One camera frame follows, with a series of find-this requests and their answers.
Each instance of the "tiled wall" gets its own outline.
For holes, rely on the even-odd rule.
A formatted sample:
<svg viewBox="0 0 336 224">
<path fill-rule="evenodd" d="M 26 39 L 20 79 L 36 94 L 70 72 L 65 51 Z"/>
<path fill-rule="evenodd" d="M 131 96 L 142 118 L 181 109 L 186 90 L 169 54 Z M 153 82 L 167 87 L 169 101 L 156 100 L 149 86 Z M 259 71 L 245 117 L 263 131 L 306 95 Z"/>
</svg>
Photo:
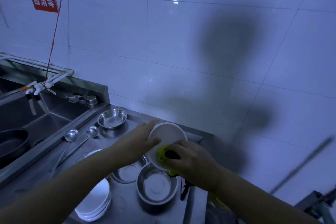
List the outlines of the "tiled wall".
<svg viewBox="0 0 336 224">
<path fill-rule="evenodd" d="M 1 51 L 47 62 L 57 14 L 0 5 Z M 63 0 L 51 60 L 113 104 L 214 133 L 215 158 L 271 191 L 336 133 L 335 32 L 336 0 Z M 275 195 L 332 189 L 335 151 Z"/>
</svg>

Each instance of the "person's right arm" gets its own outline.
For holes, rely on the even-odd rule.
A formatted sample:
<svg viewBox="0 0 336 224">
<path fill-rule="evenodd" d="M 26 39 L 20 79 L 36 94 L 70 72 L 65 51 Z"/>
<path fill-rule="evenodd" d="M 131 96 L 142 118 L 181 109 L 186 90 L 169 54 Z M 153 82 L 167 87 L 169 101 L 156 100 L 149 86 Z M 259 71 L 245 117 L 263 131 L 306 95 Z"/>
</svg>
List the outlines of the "person's right arm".
<svg viewBox="0 0 336 224">
<path fill-rule="evenodd" d="M 220 166 L 203 147 L 195 143 L 178 141 L 167 150 L 173 150 L 181 157 L 167 160 L 167 166 L 195 186 L 215 194 L 247 224 L 320 223 Z"/>
</svg>

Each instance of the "yellow sponge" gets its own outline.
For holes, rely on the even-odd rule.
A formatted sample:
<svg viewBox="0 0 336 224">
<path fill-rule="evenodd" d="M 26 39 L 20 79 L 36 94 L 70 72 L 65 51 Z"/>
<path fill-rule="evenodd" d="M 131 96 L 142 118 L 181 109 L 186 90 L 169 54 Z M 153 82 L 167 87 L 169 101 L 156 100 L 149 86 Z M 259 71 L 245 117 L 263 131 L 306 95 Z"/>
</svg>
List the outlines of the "yellow sponge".
<svg viewBox="0 0 336 224">
<path fill-rule="evenodd" d="M 165 155 L 168 146 L 170 146 L 170 144 L 166 144 L 166 145 L 161 146 L 161 147 L 156 151 L 156 157 L 157 157 L 157 161 L 163 166 L 163 168 L 169 170 L 169 176 L 171 176 L 171 177 L 175 177 L 175 176 L 178 176 L 178 175 L 179 175 L 179 174 L 177 173 L 177 171 L 172 170 L 172 169 L 170 169 L 169 167 L 165 166 L 165 162 L 166 162 L 166 160 L 169 159 L 169 158 L 166 157 L 166 155 Z"/>
</svg>

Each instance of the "hand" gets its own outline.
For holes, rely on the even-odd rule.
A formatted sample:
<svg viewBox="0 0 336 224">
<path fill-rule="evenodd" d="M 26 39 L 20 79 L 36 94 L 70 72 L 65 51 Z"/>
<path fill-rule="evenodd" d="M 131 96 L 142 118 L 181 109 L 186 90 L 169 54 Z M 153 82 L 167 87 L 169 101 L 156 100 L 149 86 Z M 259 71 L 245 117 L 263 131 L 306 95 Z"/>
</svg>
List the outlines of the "hand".
<svg viewBox="0 0 336 224">
<path fill-rule="evenodd" d="M 175 151 L 181 158 L 169 159 L 165 165 L 176 170 L 181 177 L 206 191 L 215 191 L 220 183 L 220 165 L 201 146 L 180 140 L 167 150 Z"/>
<path fill-rule="evenodd" d="M 159 138 L 148 139 L 149 133 L 159 120 L 140 124 L 112 145 L 115 149 L 119 168 L 125 167 L 138 161 L 142 155 L 161 142 Z"/>
</svg>

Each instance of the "person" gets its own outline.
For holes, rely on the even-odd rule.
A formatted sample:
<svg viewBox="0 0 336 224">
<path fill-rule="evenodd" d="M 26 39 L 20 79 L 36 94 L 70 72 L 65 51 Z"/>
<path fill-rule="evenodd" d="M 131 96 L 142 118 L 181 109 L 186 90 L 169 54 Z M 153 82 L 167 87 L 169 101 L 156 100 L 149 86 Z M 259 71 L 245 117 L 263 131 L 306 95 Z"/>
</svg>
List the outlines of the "person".
<svg viewBox="0 0 336 224">
<path fill-rule="evenodd" d="M 148 139 L 157 120 L 141 124 L 114 145 L 65 170 L 44 185 L 0 210 L 0 223 L 62 223 L 91 189 L 113 171 L 136 162 L 157 145 Z M 201 146 L 178 141 L 168 150 L 180 159 L 166 165 L 195 186 L 215 194 L 235 214 L 249 223 L 320 223 L 308 214 L 271 196 L 220 166 Z"/>
</svg>

